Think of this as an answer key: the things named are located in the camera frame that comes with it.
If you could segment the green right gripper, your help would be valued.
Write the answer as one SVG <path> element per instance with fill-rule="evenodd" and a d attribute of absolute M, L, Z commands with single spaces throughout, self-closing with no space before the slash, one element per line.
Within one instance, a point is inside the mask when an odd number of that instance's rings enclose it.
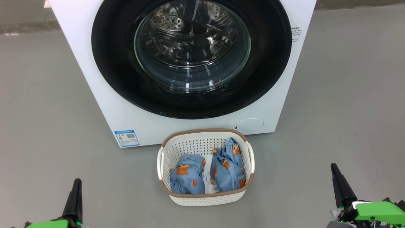
<path fill-rule="evenodd" d="M 331 163 L 332 183 L 336 207 L 332 210 L 330 228 L 403 228 L 405 225 L 404 201 L 357 201 L 336 163 Z"/>

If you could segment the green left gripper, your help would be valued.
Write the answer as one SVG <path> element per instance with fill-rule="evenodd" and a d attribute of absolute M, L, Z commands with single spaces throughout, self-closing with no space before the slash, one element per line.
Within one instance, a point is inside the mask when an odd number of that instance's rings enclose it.
<path fill-rule="evenodd" d="M 81 228 L 83 223 L 82 180 L 76 178 L 62 212 L 64 219 L 48 222 L 26 222 L 26 228 Z"/>

